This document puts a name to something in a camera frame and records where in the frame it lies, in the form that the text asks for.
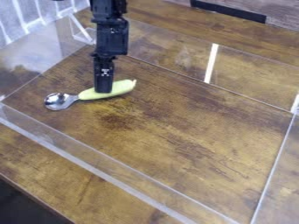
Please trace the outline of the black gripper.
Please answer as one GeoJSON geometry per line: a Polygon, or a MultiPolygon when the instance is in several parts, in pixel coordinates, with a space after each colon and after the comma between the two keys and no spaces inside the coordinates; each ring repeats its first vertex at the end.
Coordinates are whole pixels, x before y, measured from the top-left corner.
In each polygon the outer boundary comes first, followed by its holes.
{"type": "Polygon", "coordinates": [[[129,49],[129,21],[122,18],[93,18],[97,24],[97,48],[91,54],[94,58],[95,91],[113,91],[115,63],[118,55],[127,55],[129,49]]]}

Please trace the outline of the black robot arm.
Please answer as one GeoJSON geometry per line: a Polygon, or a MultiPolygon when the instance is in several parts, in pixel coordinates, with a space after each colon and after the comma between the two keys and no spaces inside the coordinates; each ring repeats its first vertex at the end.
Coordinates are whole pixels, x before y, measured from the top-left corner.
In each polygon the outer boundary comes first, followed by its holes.
{"type": "Polygon", "coordinates": [[[97,24],[97,48],[94,58],[94,85],[98,93],[111,93],[115,73],[114,60],[127,55],[130,23],[127,0],[89,0],[91,22],[97,24]]]}

